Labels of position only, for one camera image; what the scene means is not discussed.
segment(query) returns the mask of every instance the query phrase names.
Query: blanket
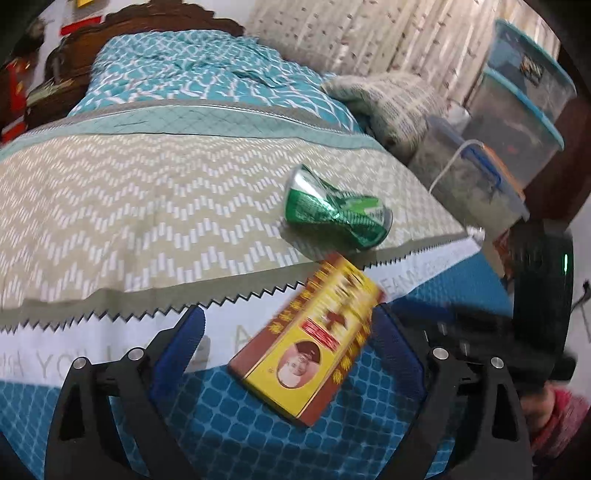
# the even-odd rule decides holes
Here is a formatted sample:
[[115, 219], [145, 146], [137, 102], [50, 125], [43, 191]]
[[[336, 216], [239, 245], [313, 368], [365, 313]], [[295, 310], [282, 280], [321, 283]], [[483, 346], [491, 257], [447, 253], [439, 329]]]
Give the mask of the blanket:
[[359, 131], [347, 107], [320, 90], [326, 79], [252, 37], [217, 30], [121, 35], [96, 56], [87, 94], [70, 115], [141, 100], [208, 99], [300, 108]]
[[[207, 306], [293, 286], [330, 251], [363, 268], [465, 236], [375, 140], [303, 113], [142, 102], [17, 139], [0, 152], [0, 327]], [[300, 163], [383, 199], [384, 242], [353, 252], [285, 225]]]

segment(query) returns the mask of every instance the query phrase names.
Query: gray knitted cushion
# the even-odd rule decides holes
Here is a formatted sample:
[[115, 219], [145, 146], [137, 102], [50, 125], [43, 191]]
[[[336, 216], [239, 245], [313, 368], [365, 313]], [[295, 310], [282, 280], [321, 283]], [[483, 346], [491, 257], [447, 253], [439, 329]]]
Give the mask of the gray knitted cushion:
[[427, 132], [425, 116], [445, 112], [445, 102], [435, 89], [407, 72], [338, 76], [324, 82], [322, 88], [354, 115], [367, 116], [375, 138], [404, 163]]

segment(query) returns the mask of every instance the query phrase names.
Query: crushed soda can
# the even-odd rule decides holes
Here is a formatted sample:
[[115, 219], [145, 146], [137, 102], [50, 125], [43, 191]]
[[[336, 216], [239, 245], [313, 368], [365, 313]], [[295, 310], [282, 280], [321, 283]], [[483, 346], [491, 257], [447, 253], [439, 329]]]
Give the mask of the crushed soda can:
[[292, 225], [332, 228], [359, 250], [379, 245], [392, 227], [392, 210], [376, 197], [333, 187], [304, 164], [285, 184], [285, 219]]

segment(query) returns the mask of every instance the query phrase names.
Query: blue gripper pad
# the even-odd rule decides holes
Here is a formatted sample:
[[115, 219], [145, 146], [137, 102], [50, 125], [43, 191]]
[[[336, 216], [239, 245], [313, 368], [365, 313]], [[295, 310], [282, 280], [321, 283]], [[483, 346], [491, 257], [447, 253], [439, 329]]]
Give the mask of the blue gripper pad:
[[162, 400], [176, 390], [191, 357], [205, 333], [205, 313], [199, 307], [185, 313], [188, 318], [154, 365], [148, 392], [152, 401]]
[[372, 342], [384, 368], [392, 375], [394, 390], [423, 401], [427, 395], [423, 365], [381, 305], [374, 308], [372, 315]]

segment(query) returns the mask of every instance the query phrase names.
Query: curtain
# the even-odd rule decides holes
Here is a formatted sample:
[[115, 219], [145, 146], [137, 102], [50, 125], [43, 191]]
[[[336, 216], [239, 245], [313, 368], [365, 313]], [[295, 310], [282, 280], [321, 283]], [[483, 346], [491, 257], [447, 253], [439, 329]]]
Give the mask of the curtain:
[[246, 32], [321, 73], [406, 70], [464, 103], [496, 18], [558, 56], [558, 39], [522, 0], [257, 0]]

